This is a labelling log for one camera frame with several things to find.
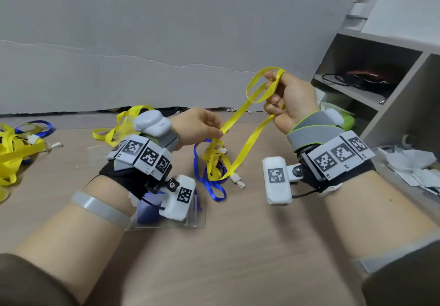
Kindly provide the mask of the dark brown sleeve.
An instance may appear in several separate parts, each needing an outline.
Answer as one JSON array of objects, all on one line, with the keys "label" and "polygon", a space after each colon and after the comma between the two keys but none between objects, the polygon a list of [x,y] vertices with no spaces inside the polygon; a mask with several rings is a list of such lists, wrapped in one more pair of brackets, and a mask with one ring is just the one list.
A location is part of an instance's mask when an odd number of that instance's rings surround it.
[{"label": "dark brown sleeve", "polygon": [[0,253],[0,306],[81,306],[54,277],[11,253]]},{"label": "dark brown sleeve", "polygon": [[440,306],[440,241],[387,264],[361,289],[367,306]]}]

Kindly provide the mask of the person's left forearm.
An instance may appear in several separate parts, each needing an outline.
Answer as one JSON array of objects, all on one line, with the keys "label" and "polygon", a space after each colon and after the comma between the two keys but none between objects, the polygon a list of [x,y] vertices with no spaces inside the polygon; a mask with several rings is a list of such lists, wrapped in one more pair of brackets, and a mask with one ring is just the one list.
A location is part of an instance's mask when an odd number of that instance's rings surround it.
[{"label": "person's left forearm", "polygon": [[12,252],[60,282],[84,304],[125,228],[69,202]]}]

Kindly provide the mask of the green packet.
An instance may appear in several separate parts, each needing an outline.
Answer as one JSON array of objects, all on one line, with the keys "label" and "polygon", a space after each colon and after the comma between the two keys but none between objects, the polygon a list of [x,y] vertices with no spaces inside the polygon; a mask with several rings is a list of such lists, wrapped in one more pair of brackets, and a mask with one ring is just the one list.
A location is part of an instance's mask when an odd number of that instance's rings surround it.
[{"label": "green packet", "polygon": [[355,117],[354,114],[337,106],[334,105],[332,103],[328,103],[328,102],[320,102],[320,109],[322,111],[329,109],[329,108],[333,108],[335,110],[337,110],[344,118],[344,127],[342,128],[344,131],[350,131],[354,125],[355,125]]}]

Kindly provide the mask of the person's right forearm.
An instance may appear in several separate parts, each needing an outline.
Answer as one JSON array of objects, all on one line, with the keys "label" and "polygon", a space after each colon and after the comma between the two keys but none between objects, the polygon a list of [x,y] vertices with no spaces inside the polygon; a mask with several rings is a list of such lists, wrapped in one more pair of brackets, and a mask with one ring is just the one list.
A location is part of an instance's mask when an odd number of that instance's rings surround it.
[{"label": "person's right forearm", "polygon": [[350,260],[365,274],[440,241],[440,227],[374,171],[323,200]]}]

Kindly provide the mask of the white board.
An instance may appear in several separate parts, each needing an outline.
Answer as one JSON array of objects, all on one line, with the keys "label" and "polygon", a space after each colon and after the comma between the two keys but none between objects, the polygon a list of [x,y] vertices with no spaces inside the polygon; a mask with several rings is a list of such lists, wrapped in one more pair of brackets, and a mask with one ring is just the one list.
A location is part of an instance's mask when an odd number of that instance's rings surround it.
[{"label": "white board", "polygon": [[440,0],[377,0],[361,32],[440,47]]}]

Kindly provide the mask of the white tracker pod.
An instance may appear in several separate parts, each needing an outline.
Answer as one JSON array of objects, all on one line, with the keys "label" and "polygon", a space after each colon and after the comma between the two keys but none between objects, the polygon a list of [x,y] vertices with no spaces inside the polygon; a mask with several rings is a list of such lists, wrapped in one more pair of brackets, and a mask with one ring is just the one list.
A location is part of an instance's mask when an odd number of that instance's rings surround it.
[{"label": "white tracker pod", "polygon": [[335,123],[336,126],[341,128],[344,127],[344,118],[343,116],[335,109],[329,108],[324,110],[324,113]]},{"label": "white tracker pod", "polygon": [[172,122],[164,117],[159,110],[148,110],[138,115],[133,121],[133,128],[137,132],[153,137],[163,136],[172,129]]}]

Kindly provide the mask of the black wrist wrap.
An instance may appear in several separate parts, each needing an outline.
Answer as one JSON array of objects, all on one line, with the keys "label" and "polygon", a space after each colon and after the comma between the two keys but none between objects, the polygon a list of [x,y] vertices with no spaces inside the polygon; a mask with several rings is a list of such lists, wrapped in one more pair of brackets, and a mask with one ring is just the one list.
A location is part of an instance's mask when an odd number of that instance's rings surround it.
[{"label": "black wrist wrap", "polygon": [[112,179],[132,193],[136,198],[141,199],[147,192],[153,194],[160,192],[161,187],[165,185],[164,179],[169,175],[172,167],[172,164],[169,164],[165,174],[159,176],[159,179],[156,179],[152,175],[147,175],[136,168],[115,171],[114,161],[112,160],[103,166],[98,175]]},{"label": "black wrist wrap", "polygon": [[303,179],[302,182],[311,186],[316,192],[322,194],[324,191],[328,190],[331,186],[337,186],[344,182],[347,182],[357,176],[360,176],[368,171],[377,172],[373,162],[367,160],[354,169],[344,172],[337,176],[333,180],[327,180],[324,174],[318,170],[318,167],[312,162],[311,158],[306,157],[306,153],[310,153],[315,148],[319,147],[320,144],[311,144],[301,148],[297,152],[297,158],[302,166]]}]

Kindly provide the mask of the person's left hand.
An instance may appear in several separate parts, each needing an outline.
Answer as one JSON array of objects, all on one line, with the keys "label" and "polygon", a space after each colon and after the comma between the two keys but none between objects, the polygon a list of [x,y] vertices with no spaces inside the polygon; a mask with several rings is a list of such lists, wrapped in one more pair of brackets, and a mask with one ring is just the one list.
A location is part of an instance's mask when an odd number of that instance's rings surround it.
[{"label": "person's left hand", "polygon": [[203,108],[190,108],[170,118],[173,131],[178,137],[176,151],[184,146],[195,145],[206,139],[201,136],[201,109]]}]

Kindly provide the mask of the grey shelf unit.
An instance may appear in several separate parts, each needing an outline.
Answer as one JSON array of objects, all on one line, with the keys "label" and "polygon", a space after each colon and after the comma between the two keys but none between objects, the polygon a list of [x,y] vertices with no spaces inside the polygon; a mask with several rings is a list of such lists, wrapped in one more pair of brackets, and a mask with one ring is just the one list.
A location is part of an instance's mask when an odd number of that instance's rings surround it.
[{"label": "grey shelf unit", "polygon": [[[389,97],[325,83],[322,75],[369,70],[399,81]],[[353,130],[372,148],[407,145],[440,160],[440,47],[347,29],[333,39],[312,84],[345,95]]]}]

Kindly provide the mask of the crumpled white plastic wrap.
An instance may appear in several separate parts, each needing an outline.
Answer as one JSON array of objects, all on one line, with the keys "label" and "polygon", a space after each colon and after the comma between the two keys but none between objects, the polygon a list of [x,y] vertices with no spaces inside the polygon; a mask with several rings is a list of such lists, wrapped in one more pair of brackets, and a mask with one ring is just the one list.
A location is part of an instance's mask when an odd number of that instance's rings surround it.
[{"label": "crumpled white plastic wrap", "polygon": [[374,153],[407,185],[419,187],[440,198],[440,160],[434,153],[399,146],[378,147]]}]

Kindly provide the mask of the small white box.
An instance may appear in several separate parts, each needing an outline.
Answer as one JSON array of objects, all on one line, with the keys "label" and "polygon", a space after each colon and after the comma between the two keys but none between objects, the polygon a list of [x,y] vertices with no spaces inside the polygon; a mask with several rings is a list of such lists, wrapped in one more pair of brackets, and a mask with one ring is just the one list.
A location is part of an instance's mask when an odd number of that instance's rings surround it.
[{"label": "small white box", "polygon": [[366,21],[369,18],[371,11],[371,3],[356,2],[352,4],[345,19],[349,21]]}]

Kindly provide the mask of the person's right hand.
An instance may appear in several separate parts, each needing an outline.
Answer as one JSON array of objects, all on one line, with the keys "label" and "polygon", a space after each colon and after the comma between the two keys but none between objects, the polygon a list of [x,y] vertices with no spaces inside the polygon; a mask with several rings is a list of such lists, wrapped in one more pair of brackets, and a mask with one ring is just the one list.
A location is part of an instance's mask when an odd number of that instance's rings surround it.
[{"label": "person's right hand", "polygon": [[264,110],[274,115],[275,126],[287,135],[299,122],[320,108],[311,83],[284,72],[276,91],[266,100]]}]

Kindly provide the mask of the wrist bracket with marker tags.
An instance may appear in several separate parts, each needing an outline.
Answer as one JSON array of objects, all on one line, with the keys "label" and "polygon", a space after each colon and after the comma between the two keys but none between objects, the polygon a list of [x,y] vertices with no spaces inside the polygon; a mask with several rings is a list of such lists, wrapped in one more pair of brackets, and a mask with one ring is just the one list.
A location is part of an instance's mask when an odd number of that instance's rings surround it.
[{"label": "wrist bracket with marker tags", "polygon": [[307,153],[307,156],[330,181],[373,158],[375,153],[354,131],[346,131]]},{"label": "wrist bracket with marker tags", "polygon": [[151,175],[157,181],[167,177],[172,169],[172,153],[159,146],[153,140],[131,134],[125,136],[113,150],[107,154],[108,161],[114,161],[115,171],[135,168]]}]

